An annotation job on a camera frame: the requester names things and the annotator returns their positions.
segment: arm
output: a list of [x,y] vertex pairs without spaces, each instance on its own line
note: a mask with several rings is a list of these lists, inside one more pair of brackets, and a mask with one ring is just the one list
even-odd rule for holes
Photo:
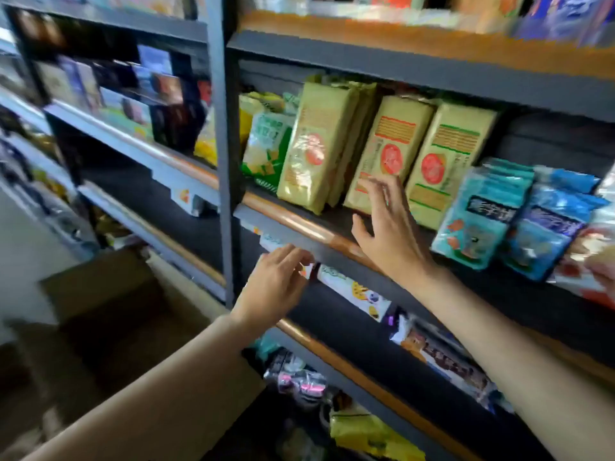
[[26,461],[176,461],[204,437],[211,394],[234,378],[239,352],[281,319],[307,284],[293,246],[262,255],[233,311],[140,379],[44,444]]
[[398,178],[378,178],[364,185],[372,201],[374,235],[358,215],[352,233],[365,254],[454,333],[553,457],[611,460],[612,395],[536,344],[435,264],[417,241],[417,226]]

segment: green stripe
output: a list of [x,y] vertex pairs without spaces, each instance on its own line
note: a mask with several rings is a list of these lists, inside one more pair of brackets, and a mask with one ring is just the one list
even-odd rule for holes
[[444,195],[448,195],[448,196],[450,196],[450,194],[449,194],[449,193],[447,193],[447,192],[444,192],[444,191],[441,191],[441,190],[434,189],[433,187],[425,186],[424,184],[420,184],[419,182],[418,182],[418,183],[416,183],[415,185],[417,185],[417,186],[421,186],[421,187],[424,187],[425,189],[432,190],[432,191],[437,192],[437,193],[439,193],[439,194],[444,194]]
[[462,152],[461,150],[451,149],[451,147],[441,146],[440,144],[434,144],[433,142],[431,143],[431,145],[435,147],[440,147],[442,149],[452,150],[453,152],[457,152],[458,154],[470,155],[470,152]]
[[469,129],[458,128],[457,126],[441,125],[443,128],[454,129],[455,131],[461,131],[462,133],[471,134],[473,136],[480,136],[480,133],[476,131],[470,131]]
[[438,211],[438,212],[441,212],[441,211],[442,211],[442,210],[440,210],[439,208],[431,207],[430,205],[424,204],[423,202],[419,202],[419,201],[414,200],[414,199],[408,199],[408,200],[409,200],[410,202],[414,202],[415,204],[422,205],[423,207],[427,207],[427,208],[430,208],[430,209],[432,209],[432,210],[436,210],[436,211]]

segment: person's left hand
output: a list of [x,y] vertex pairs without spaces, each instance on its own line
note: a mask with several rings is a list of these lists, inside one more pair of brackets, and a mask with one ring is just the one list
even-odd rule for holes
[[308,284],[301,266],[312,262],[312,254],[292,244],[261,255],[231,316],[251,332],[264,333],[297,305]]

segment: hand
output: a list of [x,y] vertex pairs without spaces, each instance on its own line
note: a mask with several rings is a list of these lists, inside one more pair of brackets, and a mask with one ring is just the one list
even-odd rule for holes
[[287,244],[258,259],[231,316],[260,336],[297,305],[308,280],[299,272],[314,262],[312,254]]
[[357,214],[352,216],[352,235],[380,270],[413,293],[440,269],[427,247],[417,239],[418,227],[401,182],[396,176],[379,176],[362,180],[361,184],[372,202],[374,235],[367,232]]

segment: forearm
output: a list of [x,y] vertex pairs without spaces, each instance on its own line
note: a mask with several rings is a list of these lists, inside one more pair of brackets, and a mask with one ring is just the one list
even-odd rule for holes
[[203,414],[240,370],[239,353],[254,330],[230,315],[140,379],[90,411],[27,461],[166,461],[198,459],[207,438]]
[[413,287],[472,354],[559,461],[607,460],[615,452],[615,401],[531,340],[452,274]]

